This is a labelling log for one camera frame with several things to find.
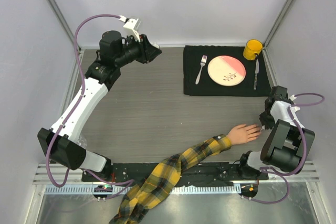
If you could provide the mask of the clear nail polish bottle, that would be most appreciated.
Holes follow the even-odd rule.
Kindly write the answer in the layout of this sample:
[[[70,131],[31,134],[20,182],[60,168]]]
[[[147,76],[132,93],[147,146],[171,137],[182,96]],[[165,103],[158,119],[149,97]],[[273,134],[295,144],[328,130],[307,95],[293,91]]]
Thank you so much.
[[[160,48],[160,46],[156,42],[153,44],[153,46],[158,48],[158,49]]]

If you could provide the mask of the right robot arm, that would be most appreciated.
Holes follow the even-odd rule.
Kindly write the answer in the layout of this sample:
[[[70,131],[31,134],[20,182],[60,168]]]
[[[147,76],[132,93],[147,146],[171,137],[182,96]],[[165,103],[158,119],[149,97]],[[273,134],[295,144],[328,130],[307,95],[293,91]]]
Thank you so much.
[[[240,158],[237,173],[242,179],[253,179],[262,171],[277,175],[298,174],[315,138],[314,131],[298,120],[295,96],[288,96],[287,88],[275,86],[265,100],[265,111],[259,115],[262,128],[271,130],[261,151],[248,151]]]

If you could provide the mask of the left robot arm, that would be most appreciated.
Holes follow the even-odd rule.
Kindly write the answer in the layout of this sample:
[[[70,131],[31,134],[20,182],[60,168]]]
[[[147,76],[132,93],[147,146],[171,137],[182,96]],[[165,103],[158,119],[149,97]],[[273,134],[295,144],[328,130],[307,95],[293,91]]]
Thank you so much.
[[[121,68],[137,61],[150,63],[161,54],[159,46],[151,44],[145,34],[136,40],[123,38],[118,31],[107,31],[99,42],[95,61],[84,75],[84,83],[63,115],[49,129],[38,132],[38,140],[47,160],[70,170],[90,170],[105,182],[112,174],[109,158],[86,150],[81,143],[81,131],[101,99],[121,76]]]

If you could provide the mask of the mannequin hand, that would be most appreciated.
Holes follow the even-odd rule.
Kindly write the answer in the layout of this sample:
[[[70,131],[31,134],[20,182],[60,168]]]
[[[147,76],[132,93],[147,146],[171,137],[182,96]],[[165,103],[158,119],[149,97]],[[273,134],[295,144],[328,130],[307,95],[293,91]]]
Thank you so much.
[[[258,139],[260,134],[261,128],[258,125],[241,124],[232,128],[227,134],[227,138],[232,145],[240,145]]]

